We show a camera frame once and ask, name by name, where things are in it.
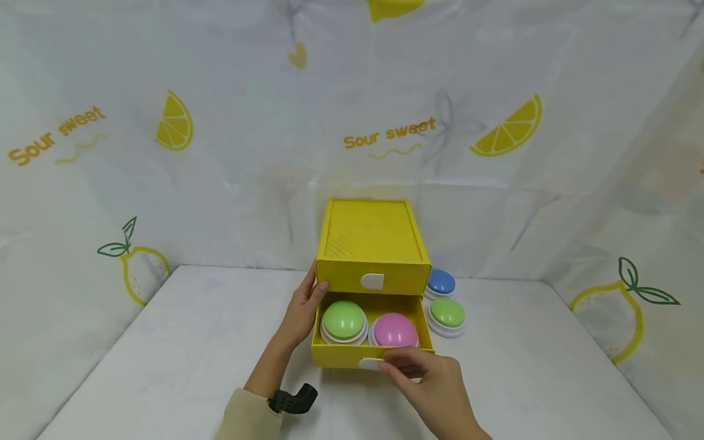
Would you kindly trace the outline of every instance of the hand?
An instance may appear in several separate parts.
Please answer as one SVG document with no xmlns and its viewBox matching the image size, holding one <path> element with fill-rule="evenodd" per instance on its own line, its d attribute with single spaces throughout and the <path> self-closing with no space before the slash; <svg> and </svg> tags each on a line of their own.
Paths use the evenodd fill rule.
<svg viewBox="0 0 704 440">
<path fill-rule="evenodd" d="M 395 348 L 383 357 L 380 370 L 439 440 L 491 440 L 474 418 L 456 359 L 413 347 Z M 418 383 L 410 380 L 418 377 Z"/>
<path fill-rule="evenodd" d="M 295 348 L 308 337 L 315 324 L 318 306 L 327 293 L 327 287 L 327 281 L 315 285 L 315 262 L 313 262 L 308 274 L 291 297 L 286 315 L 277 332 L 278 338 L 287 341 Z"/>
</svg>

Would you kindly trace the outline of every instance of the white table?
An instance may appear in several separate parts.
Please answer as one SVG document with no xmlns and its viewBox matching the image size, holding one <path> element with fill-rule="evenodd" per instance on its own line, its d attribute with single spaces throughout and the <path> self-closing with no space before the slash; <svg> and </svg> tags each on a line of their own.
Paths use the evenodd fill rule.
<svg viewBox="0 0 704 440">
<path fill-rule="evenodd" d="M 274 332 L 302 272 L 182 266 L 75 392 L 42 440 L 208 439 Z M 499 439 L 671 439 L 557 294 L 540 282 L 459 279 L 456 357 L 477 419 Z M 281 438 L 432 439 L 379 372 L 319 370 L 310 342 L 284 388 L 320 393 Z"/>
</svg>

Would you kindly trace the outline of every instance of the lemon illustration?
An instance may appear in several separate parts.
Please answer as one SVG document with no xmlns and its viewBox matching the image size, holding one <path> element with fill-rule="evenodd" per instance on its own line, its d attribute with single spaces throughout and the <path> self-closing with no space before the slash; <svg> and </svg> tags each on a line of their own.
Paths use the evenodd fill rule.
<svg viewBox="0 0 704 440">
<path fill-rule="evenodd" d="M 296 51 L 289 54 L 289 61 L 297 68 L 303 70 L 308 62 L 308 50 L 303 42 L 296 42 Z"/>
<path fill-rule="evenodd" d="M 543 103 L 540 95 L 535 95 L 502 124 L 472 145 L 471 152 L 492 157 L 515 150 L 533 136 L 540 125 L 542 115 Z"/>
<path fill-rule="evenodd" d="M 382 18 L 401 17 L 418 9 L 425 0 L 367 0 L 372 22 Z"/>
<path fill-rule="evenodd" d="M 168 91 L 161 121 L 156 129 L 156 141 L 164 147 L 180 151 L 193 139 L 193 120 L 186 104 L 176 93 Z"/>
<path fill-rule="evenodd" d="M 137 217 L 122 227 L 125 243 L 108 243 L 98 248 L 98 253 L 108 257 L 119 257 L 122 262 L 122 281 L 132 299 L 146 306 L 164 281 L 171 275 L 166 257 L 156 249 L 135 246 L 130 250 L 132 233 Z"/>
<path fill-rule="evenodd" d="M 651 304 L 679 305 L 665 291 L 639 286 L 638 270 L 628 258 L 619 258 L 619 275 L 615 283 L 590 287 L 570 303 L 570 310 L 614 364 L 628 359 L 643 338 L 643 311 L 633 293 Z"/>
</svg>

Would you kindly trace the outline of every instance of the black wrist strap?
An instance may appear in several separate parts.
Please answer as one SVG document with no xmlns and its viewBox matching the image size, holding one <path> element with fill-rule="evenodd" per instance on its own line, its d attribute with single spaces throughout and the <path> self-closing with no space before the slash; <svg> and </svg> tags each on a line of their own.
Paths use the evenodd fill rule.
<svg viewBox="0 0 704 440">
<path fill-rule="evenodd" d="M 279 390 L 269 399 L 269 408 L 276 413 L 305 414 L 313 406 L 318 392 L 310 384 L 303 384 L 297 395 Z"/>
</svg>

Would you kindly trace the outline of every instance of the yellow drawer box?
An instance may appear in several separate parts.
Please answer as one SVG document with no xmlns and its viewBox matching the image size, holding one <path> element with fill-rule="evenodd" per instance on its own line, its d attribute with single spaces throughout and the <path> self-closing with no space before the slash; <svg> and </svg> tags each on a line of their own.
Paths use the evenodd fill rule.
<svg viewBox="0 0 704 440">
<path fill-rule="evenodd" d="M 336 344 L 329 335 L 330 344 L 326 344 L 321 334 L 322 317 L 337 301 L 351 301 L 362 309 L 367 333 L 381 315 L 405 316 L 418 333 L 418 346 L 434 353 L 423 310 L 423 292 L 432 265 L 408 201 L 330 199 L 315 269 L 318 280 L 330 284 L 313 329 L 311 351 L 318 367 L 364 367 L 360 362 L 377 365 L 382 354 L 392 348 L 370 344 L 370 338 L 360 345 Z"/>
<path fill-rule="evenodd" d="M 361 368 L 360 361 L 362 359 L 381 358 L 382 354 L 391 348 L 371 346 L 368 340 L 361 345 L 326 344 L 320 334 L 322 314 L 330 304 L 336 301 L 357 303 L 367 315 L 369 326 L 385 313 L 393 312 L 406 316 L 418 332 L 419 347 L 430 353 L 435 353 L 425 312 L 423 311 L 422 296 L 328 292 L 318 308 L 318 313 L 315 316 L 315 327 L 313 328 L 311 351 L 313 353 L 313 363 L 316 366 L 322 368 Z"/>
<path fill-rule="evenodd" d="M 315 269 L 330 291 L 422 296 L 432 265 L 408 201 L 330 199 Z"/>
</svg>

